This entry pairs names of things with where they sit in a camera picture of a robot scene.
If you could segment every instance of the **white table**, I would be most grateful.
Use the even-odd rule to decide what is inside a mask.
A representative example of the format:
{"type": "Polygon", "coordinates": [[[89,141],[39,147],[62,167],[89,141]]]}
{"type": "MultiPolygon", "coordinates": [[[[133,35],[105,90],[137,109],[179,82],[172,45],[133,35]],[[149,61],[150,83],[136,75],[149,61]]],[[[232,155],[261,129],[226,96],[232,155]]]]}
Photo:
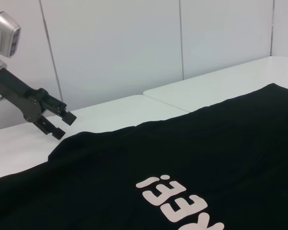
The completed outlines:
{"type": "MultiPolygon", "coordinates": [[[[64,139],[82,131],[114,131],[186,113],[146,96],[135,95],[73,111],[77,119],[72,126],[65,124],[58,116],[49,120],[66,132],[64,139]]],[[[0,177],[46,162],[59,142],[30,123],[0,130],[0,177]]]]}
{"type": "Polygon", "coordinates": [[[144,95],[193,112],[270,84],[288,88],[288,57],[266,57],[144,92],[144,95]]]}

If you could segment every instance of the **black t-shirt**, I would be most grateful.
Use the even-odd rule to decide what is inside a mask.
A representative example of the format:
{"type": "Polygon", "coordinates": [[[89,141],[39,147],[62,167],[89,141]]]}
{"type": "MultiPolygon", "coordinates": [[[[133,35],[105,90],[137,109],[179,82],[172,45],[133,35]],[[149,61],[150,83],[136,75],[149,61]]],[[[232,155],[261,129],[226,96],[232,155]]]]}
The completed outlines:
{"type": "Polygon", "coordinates": [[[288,90],[67,138],[0,178],[5,229],[288,230],[288,90]]]}

